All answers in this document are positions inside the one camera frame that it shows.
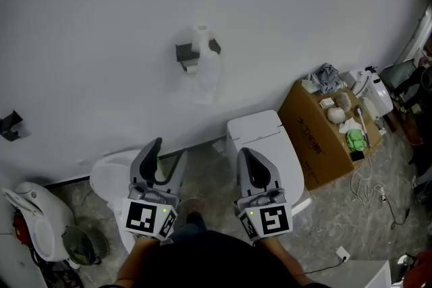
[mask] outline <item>tiled floor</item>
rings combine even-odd
[[[359,260],[397,258],[404,252],[415,254],[424,249],[428,240],[427,218],[424,208],[413,203],[410,186],[415,171],[408,165],[411,154],[402,134],[388,134],[371,157],[372,171],[365,161],[353,180],[356,187],[360,177],[369,176],[371,171],[369,185],[384,186],[398,220],[402,220],[406,209],[411,207],[405,225],[390,229],[389,206],[378,197],[367,212],[351,192],[351,175],[348,175],[310,193],[313,204],[294,217],[294,231],[279,237],[282,244],[305,270],[337,264],[335,251],[339,246],[344,246],[353,259]],[[127,252],[106,202],[95,195],[88,181],[51,191],[71,207],[77,224],[94,225],[108,237],[111,252],[103,263],[80,269],[85,287],[112,283]],[[190,151],[180,197],[202,200],[208,228],[248,241],[232,210],[232,202],[239,197],[236,178],[226,157],[213,146]]]

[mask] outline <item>white cable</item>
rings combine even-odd
[[[369,171],[369,176],[367,178],[361,178],[358,181],[357,190],[354,191],[354,188],[352,188],[352,180],[353,180],[354,176],[356,175],[356,173],[358,172],[358,170],[360,168],[357,169],[355,172],[353,172],[353,174],[351,176],[350,187],[351,187],[351,191],[356,195],[356,197],[358,198],[358,200],[360,200],[361,204],[363,204],[363,208],[366,211],[370,211],[370,209],[371,209],[371,200],[376,196],[376,192],[378,192],[378,193],[381,194],[382,191],[384,190],[384,188],[381,185],[377,184],[373,188],[369,189],[369,186],[366,183],[366,185],[363,186],[364,196],[361,196],[358,193],[358,191],[360,190],[360,185],[361,185],[362,181],[368,181],[368,180],[370,180],[370,178],[372,178],[372,169],[373,169],[373,166],[372,166],[371,158],[368,157],[367,159],[369,160],[369,163],[371,164],[371,170]]]

